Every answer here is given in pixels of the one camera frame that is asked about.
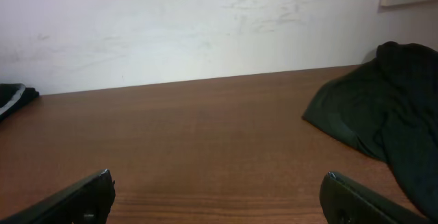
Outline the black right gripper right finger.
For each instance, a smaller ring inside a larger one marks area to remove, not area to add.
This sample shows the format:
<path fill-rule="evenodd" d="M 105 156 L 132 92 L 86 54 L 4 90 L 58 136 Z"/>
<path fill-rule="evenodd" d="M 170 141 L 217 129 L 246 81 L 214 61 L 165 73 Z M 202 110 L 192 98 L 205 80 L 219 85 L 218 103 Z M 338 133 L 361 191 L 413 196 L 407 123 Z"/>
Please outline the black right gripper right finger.
<path fill-rule="evenodd" d="M 324 176 L 319 199 L 328 224 L 432 224 L 338 172 Z"/>

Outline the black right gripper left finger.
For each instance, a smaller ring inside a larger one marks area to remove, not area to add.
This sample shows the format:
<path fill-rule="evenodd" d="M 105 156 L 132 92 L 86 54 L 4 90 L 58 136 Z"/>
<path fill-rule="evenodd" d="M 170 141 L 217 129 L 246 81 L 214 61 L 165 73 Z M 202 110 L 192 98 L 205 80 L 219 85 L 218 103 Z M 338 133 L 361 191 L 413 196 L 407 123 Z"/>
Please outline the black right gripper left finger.
<path fill-rule="evenodd" d="M 114 181 L 105 169 L 2 219 L 1 224 L 106 224 L 115 196 Z"/>

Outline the dark green Nike t-shirt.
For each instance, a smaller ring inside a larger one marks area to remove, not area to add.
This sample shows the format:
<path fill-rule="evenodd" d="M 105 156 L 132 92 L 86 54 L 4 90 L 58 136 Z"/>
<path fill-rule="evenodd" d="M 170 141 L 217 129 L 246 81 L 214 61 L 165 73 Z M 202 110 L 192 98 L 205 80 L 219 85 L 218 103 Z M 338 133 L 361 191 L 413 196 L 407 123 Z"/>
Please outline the dark green Nike t-shirt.
<path fill-rule="evenodd" d="M 373 60 L 323 85 L 302 117 L 388 164 L 417 209 L 437 220 L 437 51 L 386 42 Z"/>

